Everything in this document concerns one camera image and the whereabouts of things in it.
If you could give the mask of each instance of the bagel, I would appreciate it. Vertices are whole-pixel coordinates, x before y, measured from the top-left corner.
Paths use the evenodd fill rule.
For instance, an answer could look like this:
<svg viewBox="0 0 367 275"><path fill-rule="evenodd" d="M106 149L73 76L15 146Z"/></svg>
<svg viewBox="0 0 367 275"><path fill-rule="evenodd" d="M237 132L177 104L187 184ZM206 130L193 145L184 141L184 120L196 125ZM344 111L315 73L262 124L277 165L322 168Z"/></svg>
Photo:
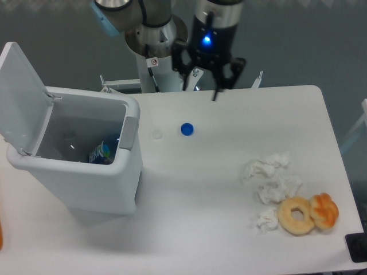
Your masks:
<svg viewBox="0 0 367 275"><path fill-rule="evenodd" d="M293 210L301 211L303 219L293 218ZM280 224L295 235L306 234L315 226L314 221L310 217L310 203L302 197L293 197L282 201L278 208L277 216Z"/></svg>
<svg viewBox="0 0 367 275"><path fill-rule="evenodd" d="M335 225L339 210L329 194L321 193L310 199L310 215L318 228L329 229Z"/></svg>

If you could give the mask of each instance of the trash can lid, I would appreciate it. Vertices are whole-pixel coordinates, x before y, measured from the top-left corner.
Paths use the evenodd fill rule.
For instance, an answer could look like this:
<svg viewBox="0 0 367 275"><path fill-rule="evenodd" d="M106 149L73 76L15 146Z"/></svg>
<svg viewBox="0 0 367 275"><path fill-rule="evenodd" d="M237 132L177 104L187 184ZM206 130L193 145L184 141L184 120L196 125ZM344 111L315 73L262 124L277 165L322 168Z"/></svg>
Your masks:
<svg viewBox="0 0 367 275"><path fill-rule="evenodd" d="M52 96L23 51L8 42L0 55L0 134L20 154L33 155L52 108Z"/></svg>

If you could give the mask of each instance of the plastic bottle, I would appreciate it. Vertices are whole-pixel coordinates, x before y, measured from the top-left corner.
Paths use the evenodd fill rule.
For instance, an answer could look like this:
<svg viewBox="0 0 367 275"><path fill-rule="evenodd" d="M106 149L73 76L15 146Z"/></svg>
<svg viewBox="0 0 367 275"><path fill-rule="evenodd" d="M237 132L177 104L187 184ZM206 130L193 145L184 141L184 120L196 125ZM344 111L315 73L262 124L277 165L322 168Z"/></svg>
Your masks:
<svg viewBox="0 0 367 275"><path fill-rule="evenodd" d="M114 162L120 135L114 134L104 139L92 152L88 154L88 163L111 164Z"/></svg>

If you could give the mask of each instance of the white tissue paper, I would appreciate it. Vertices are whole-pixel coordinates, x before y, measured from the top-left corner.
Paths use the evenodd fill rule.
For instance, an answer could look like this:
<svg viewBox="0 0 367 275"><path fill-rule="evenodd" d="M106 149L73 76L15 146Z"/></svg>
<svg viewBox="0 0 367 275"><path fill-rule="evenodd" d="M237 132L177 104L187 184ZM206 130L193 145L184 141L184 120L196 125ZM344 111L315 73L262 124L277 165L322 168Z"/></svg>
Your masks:
<svg viewBox="0 0 367 275"><path fill-rule="evenodd" d="M246 167L244 175L249 179L255 175L262 175L266 178L271 178L275 174L274 166L255 161Z"/></svg>
<svg viewBox="0 0 367 275"><path fill-rule="evenodd" d="M253 176L262 176L270 179L275 175L277 168L287 168L289 163L289 152L268 155L259 160L254 160L246 165L241 175L241 179L243 182L250 180L250 178Z"/></svg>
<svg viewBox="0 0 367 275"><path fill-rule="evenodd" d="M275 230L278 226L278 217L276 215L276 208L270 207L269 209L261 212L256 222L260 232L265 234L268 231Z"/></svg>
<svg viewBox="0 0 367 275"><path fill-rule="evenodd" d="M274 166L275 168L279 167L286 168L290 163L290 159L291 157L289 152L283 152L265 156L260 159L260 162Z"/></svg>
<svg viewBox="0 0 367 275"><path fill-rule="evenodd" d="M278 178L278 186L284 189L286 198L293 198L300 186L302 185L302 180L300 176L280 176Z"/></svg>
<svg viewBox="0 0 367 275"><path fill-rule="evenodd" d="M262 184L257 191L260 200L268 205L270 202L279 203L286 198L293 198L302 185L299 176L280 176L277 182Z"/></svg>

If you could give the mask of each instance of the donut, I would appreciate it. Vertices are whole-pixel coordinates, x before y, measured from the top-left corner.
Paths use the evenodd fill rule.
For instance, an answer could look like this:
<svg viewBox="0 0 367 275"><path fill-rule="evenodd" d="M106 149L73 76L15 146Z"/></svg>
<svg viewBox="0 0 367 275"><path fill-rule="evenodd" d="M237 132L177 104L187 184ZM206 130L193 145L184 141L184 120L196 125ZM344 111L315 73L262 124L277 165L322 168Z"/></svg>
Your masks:
<svg viewBox="0 0 367 275"><path fill-rule="evenodd" d="M299 210L303 214L303 219L298 220L292 217L292 210ZM302 197L285 199L278 208L278 220L280 224L295 235L302 235L310 232L315 223L310 217L310 203Z"/></svg>
<svg viewBox="0 0 367 275"><path fill-rule="evenodd" d="M339 217L339 210L329 194L321 193L310 199L310 215L318 228L329 229Z"/></svg>

